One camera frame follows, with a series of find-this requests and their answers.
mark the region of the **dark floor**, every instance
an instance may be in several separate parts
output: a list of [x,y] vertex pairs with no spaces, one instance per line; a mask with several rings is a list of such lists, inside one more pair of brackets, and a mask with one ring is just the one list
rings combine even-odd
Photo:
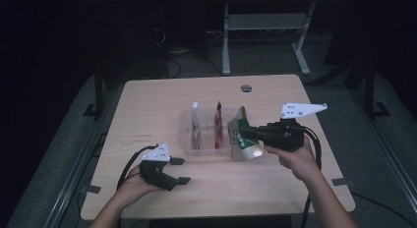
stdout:
[[[297,34],[278,34],[271,41],[250,42],[245,47],[230,49],[231,76],[296,74],[303,83],[326,74],[334,67],[323,65],[331,35],[308,35],[303,51],[309,67],[310,76],[301,75],[290,43]],[[170,76],[178,78],[199,78],[220,76],[221,51],[218,46],[208,49],[207,59],[186,53],[168,62]],[[349,180],[356,208],[351,212],[361,227],[415,227],[400,216],[417,224],[416,209],[407,197],[406,187],[396,176],[391,159],[375,133],[381,129],[387,142],[392,146],[402,166],[413,182],[417,182],[417,124],[412,115],[401,104],[392,86],[381,77],[376,77],[375,100],[382,102],[390,117],[381,117],[371,121],[362,108],[363,87],[347,89],[343,81],[345,72],[329,82],[319,86],[306,86],[311,102],[328,104],[326,113],[319,116],[327,135],[328,142],[344,177]],[[102,117],[94,121],[93,117],[83,116],[86,107],[94,103],[93,78],[90,78],[74,100],[66,118],[56,133],[48,151],[37,169],[24,197],[16,209],[8,227],[87,227],[88,221],[80,218],[80,207],[85,197],[85,186],[93,174],[99,158],[96,154],[88,158],[86,170],[75,184],[68,182],[67,176],[80,160],[82,148],[93,151],[97,142],[105,140],[112,115],[123,87],[106,90],[105,109]],[[76,188],[67,196],[69,204],[64,203],[61,213],[56,215],[54,204],[65,194],[66,186]],[[397,213],[378,204],[380,202]],[[293,227],[300,225],[301,215],[293,214]],[[126,220],[123,227],[148,227],[148,221]],[[314,214],[310,216],[308,227],[319,227]]]

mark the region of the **person's right arm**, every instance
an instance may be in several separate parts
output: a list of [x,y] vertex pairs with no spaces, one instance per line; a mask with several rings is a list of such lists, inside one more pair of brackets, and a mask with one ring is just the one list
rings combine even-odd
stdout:
[[304,146],[294,152],[270,146],[265,146],[264,149],[278,155],[280,164],[291,169],[294,176],[306,185],[313,208],[324,227],[358,227],[320,171],[309,138],[304,137]]

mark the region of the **table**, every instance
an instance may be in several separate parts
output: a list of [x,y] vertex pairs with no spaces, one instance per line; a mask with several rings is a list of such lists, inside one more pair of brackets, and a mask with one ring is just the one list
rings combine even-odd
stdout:
[[[251,86],[252,91],[243,92],[242,85]],[[186,162],[182,166],[167,165],[164,172],[192,180],[172,192],[146,195],[127,207],[123,218],[247,216],[303,211],[308,192],[290,170],[279,165],[275,155],[264,153],[243,162],[231,161],[226,155],[186,155],[178,141],[179,115],[191,109],[193,101],[199,101],[201,109],[214,110],[218,101],[224,108],[245,106],[252,126],[279,121],[284,101],[310,102],[295,75],[126,83],[91,181],[100,191],[87,194],[83,219],[94,219],[115,193],[119,176],[134,152],[165,142],[170,145],[171,156],[183,157]],[[319,136],[323,173],[346,210],[353,210],[355,203],[347,186],[334,186],[331,182],[343,176],[317,116],[297,121]]]

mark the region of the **wooden table top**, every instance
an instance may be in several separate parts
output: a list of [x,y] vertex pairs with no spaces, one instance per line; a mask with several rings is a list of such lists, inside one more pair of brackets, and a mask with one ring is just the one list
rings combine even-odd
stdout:
[[[252,87],[243,92],[242,85]],[[186,186],[172,192],[146,195],[127,207],[124,218],[186,218],[302,213],[307,189],[278,157],[264,153],[252,160],[236,162],[227,155],[190,156],[179,143],[179,118],[198,101],[201,109],[245,106],[252,126],[279,121],[284,102],[310,103],[295,75],[223,77],[179,80],[131,81],[126,83],[99,158],[82,217],[94,219],[116,191],[117,181],[131,156],[139,149],[168,143],[171,156],[182,157],[182,166],[166,165],[172,177],[191,177]],[[322,144],[323,173],[346,210],[354,200],[347,186],[335,187],[331,180],[342,174],[316,115],[297,119],[312,129]]]

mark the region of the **human hand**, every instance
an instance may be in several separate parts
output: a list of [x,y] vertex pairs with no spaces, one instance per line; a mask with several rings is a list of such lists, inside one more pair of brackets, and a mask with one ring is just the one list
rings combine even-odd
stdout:
[[310,146],[310,140],[304,136],[304,145],[293,152],[274,148],[271,146],[264,146],[264,150],[268,153],[273,153],[279,156],[279,163],[292,170],[294,176],[303,182],[314,178],[320,169],[316,163]]
[[162,190],[161,188],[153,186],[142,179],[139,166],[132,168],[126,178],[127,179],[123,182],[113,197],[117,200],[117,203],[123,207],[132,204],[150,192]]

